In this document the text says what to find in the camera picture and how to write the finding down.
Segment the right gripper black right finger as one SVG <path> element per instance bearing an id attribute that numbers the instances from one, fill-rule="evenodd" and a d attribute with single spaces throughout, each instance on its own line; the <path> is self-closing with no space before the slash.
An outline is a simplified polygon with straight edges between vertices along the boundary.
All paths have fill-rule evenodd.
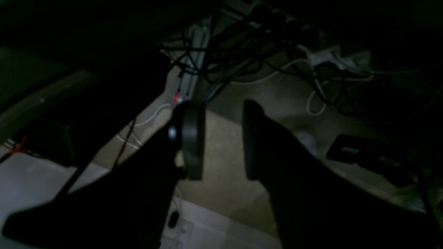
<path id="1" fill-rule="evenodd" d="M 253 100 L 243 103 L 245 171 L 269 194 L 285 249 L 436 249 L 442 233 L 417 214 L 327 168 Z"/>

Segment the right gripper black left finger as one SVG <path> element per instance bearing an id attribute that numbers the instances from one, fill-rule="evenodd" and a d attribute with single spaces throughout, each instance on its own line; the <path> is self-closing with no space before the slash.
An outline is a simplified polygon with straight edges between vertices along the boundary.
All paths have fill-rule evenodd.
<path id="1" fill-rule="evenodd" d="M 122 165 L 11 214 L 2 235 L 40 249 L 157 249 L 176 184 L 203 176 L 205 126 L 205 103 L 183 102 Z"/>

